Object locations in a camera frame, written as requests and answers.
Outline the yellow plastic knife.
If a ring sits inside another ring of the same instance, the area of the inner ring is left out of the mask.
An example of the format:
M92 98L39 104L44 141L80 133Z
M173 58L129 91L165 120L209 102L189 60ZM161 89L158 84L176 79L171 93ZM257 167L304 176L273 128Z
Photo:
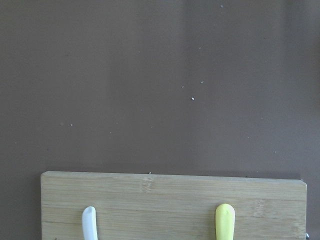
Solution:
M227 203L220 204L215 210L216 240L233 240L235 231L235 209Z

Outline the wooden cutting board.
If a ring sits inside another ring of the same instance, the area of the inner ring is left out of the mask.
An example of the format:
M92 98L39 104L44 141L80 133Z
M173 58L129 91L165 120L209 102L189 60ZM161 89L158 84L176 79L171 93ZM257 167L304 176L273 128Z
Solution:
M83 239L96 210L100 240L213 240L215 212L235 210L236 240L303 240L307 184L296 179L47 171L40 177L44 240Z

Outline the white spoon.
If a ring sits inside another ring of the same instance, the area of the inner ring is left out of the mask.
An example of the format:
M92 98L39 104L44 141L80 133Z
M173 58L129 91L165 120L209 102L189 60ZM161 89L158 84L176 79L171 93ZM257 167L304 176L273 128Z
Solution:
M86 207L81 220L84 240L98 240L96 209L93 206Z

